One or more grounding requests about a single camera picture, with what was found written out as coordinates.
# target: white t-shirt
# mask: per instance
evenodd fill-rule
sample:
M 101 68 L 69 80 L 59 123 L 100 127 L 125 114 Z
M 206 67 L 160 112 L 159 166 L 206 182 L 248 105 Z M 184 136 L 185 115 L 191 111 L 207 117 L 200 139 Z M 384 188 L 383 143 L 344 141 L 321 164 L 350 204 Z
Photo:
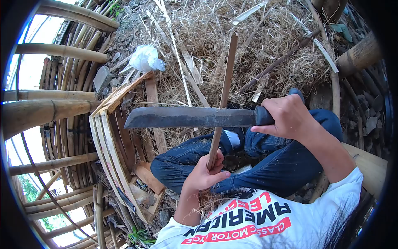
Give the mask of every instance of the white t-shirt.
M 195 227 L 171 218 L 151 248 L 321 248 L 333 225 L 357 206 L 362 180 L 356 167 L 312 204 L 264 190 L 248 199 L 233 198 Z

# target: dry straw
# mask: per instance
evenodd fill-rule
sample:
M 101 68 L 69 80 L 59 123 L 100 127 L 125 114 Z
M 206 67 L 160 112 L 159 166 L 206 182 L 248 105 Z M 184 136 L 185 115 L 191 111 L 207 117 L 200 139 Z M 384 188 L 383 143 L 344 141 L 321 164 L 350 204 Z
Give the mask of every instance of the dry straw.
M 165 3 L 168 15 L 172 20 L 172 29 L 177 31 L 174 32 L 174 37 L 179 54 L 181 54 L 183 44 L 200 72 L 203 82 L 198 86 L 211 107 L 219 105 L 225 62 L 221 64 L 223 66 L 220 69 L 221 74 L 218 76 L 218 80 L 213 83 L 211 83 L 212 72 L 217 66 L 221 53 L 228 48 L 230 30 L 233 28 L 230 21 L 238 15 L 242 3 L 243 1 L 239 0 L 189 1 L 186 5 L 184 1 L 167 1 Z M 253 1 L 247 1 L 243 11 L 251 8 L 254 4 Z M 261 18 L 272 7 L 273 9 L 264 21 L 258 25 Z M 148 8 L 155 21 L 171 40 L 163 13 L 155 3 L 149 2 Z M 297 87 L 305 95 L 308 95 L 314 84 L 326 81 L 329 74 L 326 73 L 328 69 L 326 60 L 320 51 L 310 43 L 272 70 L 268 80 L 263 78 L 247 92 L 239 94 L 238 91 L 243 85 L 282 57 L 306 35 L 300 24 L 292 18 L 290 12 L 311 31 L 317 28 L 317 23 L 312 19 L 310 12 L 296 1 L 291 1 L 289 4 L 286 4 L 286 1 L 270 1 L 265 8 L 258 10 L 236 27 L 234 32 L 239 37 L 238 53 L 229 101 L 241 106 L 248 105 L 260 83 L 264 84 L 264 88 L 258 103 L 261 103 L 265 97 L 285 96 L 292 87 Z M 136 32 L 132 44 L 153 44 L 158 49 L 160 59 L 167 64 L 164 72 L 156 73 L 159 102 L 162 103 L 160 106 L 188 104 L 178 61 L 172 49 L 157 30 L 155 23 L 148 18 L 146 10 L 143 10 L 140 15 L 141 18 L 139 23 L 135 24 L 135 30 L 142 31 Z M 245 47 L 244 43 L 253 31 L 256 33 L 249 45 Z M 193 88 L 188 82 L 187 84 L 192 105 L 203 107 Z M 132 106 L 134 108 L 146 106 L 144 104 L 147 102 L 145 88 L 138 87 L 136 91 L 137 94 L 134 98 L 136 104 Z M 193 129 L 189 129 L 188 132 L 185 128 L 169 128 L 163 129 L 163 131 L 169 149 L 190 139 L 193 135 Z M 211 128 L 199 129 L 194 134 L 195 136 L 204 135 L 212 131 Z M 153 133 L 149 129 L 141 129 L 137 132 L 141 135 L 149 133 L 152 144 L 155 144 Z

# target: hand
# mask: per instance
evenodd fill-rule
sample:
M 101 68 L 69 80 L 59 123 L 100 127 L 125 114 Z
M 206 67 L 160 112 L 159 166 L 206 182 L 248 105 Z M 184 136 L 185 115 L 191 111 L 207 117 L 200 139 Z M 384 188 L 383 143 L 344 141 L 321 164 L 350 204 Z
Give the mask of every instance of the hand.
M 195 168 L 193 168 L 192 172 L 185 180 L 183 188 L 186 187 L 190 190 L 204 190 L 222 180 L 227 179 L 231 173 L 229 171 L 221 171 L 221 169 L 224 167 L 222 164 L 223 160 L 224 155 L 222 154 L 221 150 L 218 149 L 214 166 L 209 170 L 207 168 L 209 155 L 207 154 L 201 157 Z
M 251 131 L 270 134 L 300 141 L 318 125 L 298 94 L 282 98 L 266 98 L 261 106 L 269 111 L 275 120 L 273 125 L 253 126 Z

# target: person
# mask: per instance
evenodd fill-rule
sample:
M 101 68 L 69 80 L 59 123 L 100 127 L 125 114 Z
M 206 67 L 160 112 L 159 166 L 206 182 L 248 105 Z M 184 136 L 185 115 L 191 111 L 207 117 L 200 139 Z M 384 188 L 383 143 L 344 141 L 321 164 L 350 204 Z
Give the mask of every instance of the person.
M 341 145 L 339 119 L 325 109 L 308 111 L 298 94 L 265 99 L 274 125 L 253 126 L 244 138 L 224 130 L 214 166 L 207 168 L 212 135 L 188 140 L 157 156 L 151 170 L 180 194 L 174 217 L 153 248 L 326 248 L 359 203 L 363 175 Z M 223 171 L 224 156 L 244 147 L 267 156 L 249 171 Z M 330 185 L 311 204 L 290 196 L 324 170 Z M 250 188 L 202 218 L 199 192 Z

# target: machete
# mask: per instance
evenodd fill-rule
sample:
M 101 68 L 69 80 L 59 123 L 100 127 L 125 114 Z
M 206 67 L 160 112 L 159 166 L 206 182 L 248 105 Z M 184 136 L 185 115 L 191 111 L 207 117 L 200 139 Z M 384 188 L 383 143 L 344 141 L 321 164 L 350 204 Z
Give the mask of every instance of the machete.
M 261 106 L 254 110 L 203 107 L 140 107 L 131 111 L 124 128 L 249 127 L 275 124 Z

